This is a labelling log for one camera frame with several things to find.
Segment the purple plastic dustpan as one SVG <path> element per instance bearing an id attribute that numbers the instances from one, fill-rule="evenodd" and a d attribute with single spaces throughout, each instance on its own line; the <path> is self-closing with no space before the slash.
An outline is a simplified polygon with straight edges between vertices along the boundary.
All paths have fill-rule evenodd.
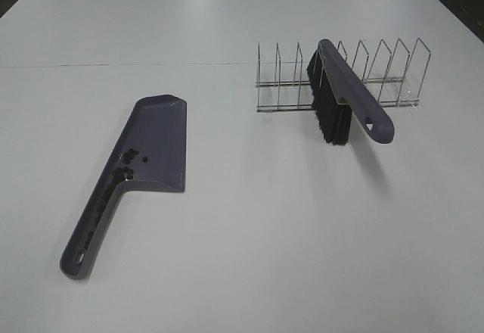
<path id="1" fill-rule="evenodd" d="M 185 191 L 187 103 L 174 95 L 138 100 L 60 258 L 70 279 L 89 277 L 121 197 Z"/>

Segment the purple hand brush black bristles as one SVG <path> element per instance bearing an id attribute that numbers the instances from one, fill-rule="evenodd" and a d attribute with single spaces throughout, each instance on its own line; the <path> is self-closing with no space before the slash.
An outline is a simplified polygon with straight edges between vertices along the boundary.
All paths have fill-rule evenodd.
<path id="1" fill-rule="evenodd" d="M 394 124 L 374 96 L 337 51 L 332 41 L 322 39 L 307 66 L 312 90 L 312 108 L 324 140 L 345 145 L 355 117 L 375 142 L 389 144 Z"/>

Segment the pile of coffee beans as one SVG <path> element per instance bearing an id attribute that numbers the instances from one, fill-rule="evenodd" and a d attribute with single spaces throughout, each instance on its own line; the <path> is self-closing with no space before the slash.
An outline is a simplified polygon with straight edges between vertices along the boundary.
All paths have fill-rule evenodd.
<path id="1" fill-rule="evenodd" d="M 101 221 L 113 214 L 113 209 L 120 196 L 119 187 L 124 182 L 134 179 L 135 162 L 141 161 L 146 163 L 148 161 L 148 157 L 140 157 L 140 153 L 135 148 L 129 148 L 124 151 L 119 157 L 119 163 L 109 171 L 104 183 L 101 185 L 101 190 L 95 192 L 94 200 L 88 202 L 82 215 L 86 220 L 85 225 L 82 227 L 80 247 L 73 258 L 73 262 L 76 265 L 80 265 L 83 262 Z"/>

